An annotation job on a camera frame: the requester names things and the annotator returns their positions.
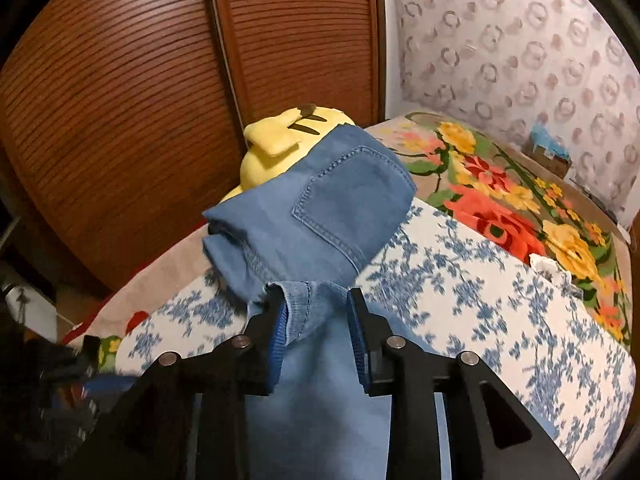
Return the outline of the blue denim jeans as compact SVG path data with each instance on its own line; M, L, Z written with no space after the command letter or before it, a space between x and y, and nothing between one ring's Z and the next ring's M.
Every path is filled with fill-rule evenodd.
M413 194L391 151L341 125L284 174L206 214L206 254L248 312L284 299L281 377L246 402L253 478L383 477L390 401L359 385L345 301Z

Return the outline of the blue floral white quilt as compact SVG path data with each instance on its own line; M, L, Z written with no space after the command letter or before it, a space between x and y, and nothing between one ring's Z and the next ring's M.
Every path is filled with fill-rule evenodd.
M476 353L580 478L602 474L629 412L636 368L566 286L420 200L357 285L371 312L424 350ZM124 338L116 370L141 375L164 352L212 351L270 299L284 304L284 362L276 391L250 406L269 444L258 476L378 478L390 401L362 390L340 285L272 283L243 302L208 271Z

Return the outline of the colourful floral bed blanket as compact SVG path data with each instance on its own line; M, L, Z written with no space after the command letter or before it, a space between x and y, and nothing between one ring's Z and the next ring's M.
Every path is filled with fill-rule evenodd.
M439 114L413 112L370 128L396 152L416 181L420 200L527 262L556 260L582 291L587 312L624 349L631 346L629 250L592 200L513 148ZM140 271L63 338L117 341L205 271L199 228Z

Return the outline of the yellow plush toy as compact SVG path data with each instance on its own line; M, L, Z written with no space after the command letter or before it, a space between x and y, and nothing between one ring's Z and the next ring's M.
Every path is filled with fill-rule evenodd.
M240 166L240 184L221 201L280 176L340 125L355 123L336 108L305 104L246 126L248 150Z

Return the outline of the cardboard box with blue bag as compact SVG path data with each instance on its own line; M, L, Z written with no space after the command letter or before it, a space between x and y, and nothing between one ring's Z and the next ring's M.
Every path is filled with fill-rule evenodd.
M550 136L542 122L536 122L533 125L524 144L523 152L560 179L567 176L573 163L566 147Z

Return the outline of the brown louvered wardrobe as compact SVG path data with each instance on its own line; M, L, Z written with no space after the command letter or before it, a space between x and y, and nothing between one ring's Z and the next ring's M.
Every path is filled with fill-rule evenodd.
M1 71L1 171L49 278L118 289L238 182L243 128L384 114L383 0L50 0Z

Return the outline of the circle patterned sheer curtain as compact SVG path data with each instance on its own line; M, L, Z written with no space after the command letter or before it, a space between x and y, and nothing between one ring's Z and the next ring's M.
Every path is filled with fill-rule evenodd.
M405 101L523 145L543 126L619 222L639 209L639 72L589 0L396 0Z

